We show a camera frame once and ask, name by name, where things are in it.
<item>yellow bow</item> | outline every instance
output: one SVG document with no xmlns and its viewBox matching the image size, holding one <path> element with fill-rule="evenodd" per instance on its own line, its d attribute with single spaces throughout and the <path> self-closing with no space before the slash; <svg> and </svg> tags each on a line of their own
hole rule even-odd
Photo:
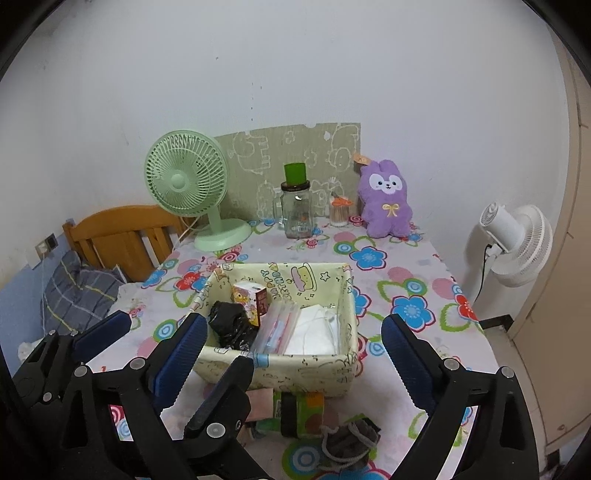
<svg viewBox="0 0 591 480">
<path fill-rule="evenodd" d="M 388 212 L 388 216 L 395 216 L 397 217 L 398 215 L 396 215 L 396 210 L 400 209 L 400 205 L 397 203 L 393 203 L 392 205 L 389 205 L 387 203 L 384 203 L 382 205 L 382 210 L 389 210 Z"/>
</svg>

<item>small box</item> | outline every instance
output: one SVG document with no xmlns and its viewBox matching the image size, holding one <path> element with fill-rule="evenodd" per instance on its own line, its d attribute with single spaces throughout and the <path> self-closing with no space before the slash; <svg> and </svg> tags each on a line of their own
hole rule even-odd
<svg viewBox="0 0 591 480">
<path fill-rule="evenodd" d="M 232 285 L 232 301 L 244 307 L 252 325 L 261 326 L 261 317 L 269 309 L 265 287 L 252 281 L 239 281 Z"/>
<path fill-rule="evenodd" d="M 322 437 L 324 395 L 318 392 L 291 394 L 273 393 L 273 416 L 259 420 L 256 430 L 261 433 L 285 433 L 299 439 Z"/>
</svg>

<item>table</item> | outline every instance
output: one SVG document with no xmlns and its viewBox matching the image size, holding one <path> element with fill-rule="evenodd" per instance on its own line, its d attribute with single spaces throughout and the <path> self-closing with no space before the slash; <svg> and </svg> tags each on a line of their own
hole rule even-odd
<svg viewBox="0 0 591 480">
<path fill-rule="evenodd" d="M 147 356 L 158 341 L 174 333 L 174 319 L 186 312 L 207 276 L 223 262 L 348 262 L 358 318 L 359 368 L 348 395 L 327 399 L 324 422 L 342 424 L 362 414 L 376 423 L 382 429 L 381 439 L 369 465 L 361 471 L 342 472 L 340 477 L 388 479 L 417 437 L 426 413 L 414 407 L 385 352 L 382 319 L 398 313 L 441 357 L 454 357 L 466 368 L 496 372 L 498 364 L 462 289 L 419 227 L 412 225 L 408 238 L 372 239 L 361 219 L 352 221 L 347 227 L 334 228 L 321 219 L 313 236 L 300 241 L 287 239 L 272 221 L 251 222 L 253 233 L 243 244 L 215 254 L 197 252 L 190 242 L 183 244 L 141 288 L 122 287 L 113 307 L 130 312 L 133 331 L 93 359 L 90 367 L 94 371 L 121 368 L 136 355 Z M 167 302 L 154 301 L 155 292 L 167 293 Z M 207 389 L 191 373 L 175 405 L 164 410 L 162 419 L 173 438 L 182 437 L 184 425 Z M 439 478 L 453 475 L 474 413 L 473 408 L 466 409 Z M 113 408 L 113 416 L 121 439 L 131 438 L 120 407 Z M 320 448 L 315 440 L 271 434 L 252 442 L 247 450 L 276 479 L 339 477 L 317 470 Z"/>
</svg>

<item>beige door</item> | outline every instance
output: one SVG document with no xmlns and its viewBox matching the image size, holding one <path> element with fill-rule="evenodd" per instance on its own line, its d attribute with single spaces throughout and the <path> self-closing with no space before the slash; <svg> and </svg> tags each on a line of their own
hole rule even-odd
<svg viewBox="0 0 591 480">
<path fill-rule="evenodd" d="M 574 207 L 550 278 L 513 338 L 540 405 L 547 451 L 591 416 L 591 89 L 574 62 L 571 72 L 579 121 L 571 134 L 580 153 Z"/>
</svg>

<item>drawstring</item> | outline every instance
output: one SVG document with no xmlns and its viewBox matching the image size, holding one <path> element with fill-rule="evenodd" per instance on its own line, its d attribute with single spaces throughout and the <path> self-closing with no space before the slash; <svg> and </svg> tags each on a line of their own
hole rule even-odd
<svg viewBox="0 0 591 480">
<path fill-rule="evenodd" d="M 334 464 L 330 465 L 330 466 L 320 465 L 319 468 L 321 470 L 325 470 L 325 471 L 335 471 L 336 470 L 337 472 L 340 472 L 341 470 L 344 470 L 344 469 L 356 464 L 357 462 L 359 462 L 371 450 L 373 450 L 374 448 L 376 448 L 378 446 L 378 441 L 373 442 L 371 439 L 369 439 L 365 435 L 363 435 L 359 431 L 359 429 L 357 428 L 357 425 L 355 424 L 355 422 L 349 423 L 347 425 L 347 427 L 349 428 L 349 431 L 355 437 L 357 437 L 357 439 L 361 443 L 363 443 L 367 447 L 367 450 L 364 451 L 363 453 L 361 453 L 360 455 L 356 455 L 354 457 L 349 457 L 349 458 L 335 457 L 334 455 L 332 455 L 328 451 L 328 448 L 326 447 L 326 442 L 328 441 L 328 436 L 337 433 L 339 431 L 339 428 L 337 427 L 335 429 L 331 429 L 330 427 L 327 427 L 326 425 L 321 425 L 320 431 L 322 432 L 322 435 L 323 435 L 323 437 L 322 437 L 322 452 L 324 453 L 324 455 L 326 455 L 326 457 L 328 459 L 330 459 L 334 462 Z"/>
</svg>

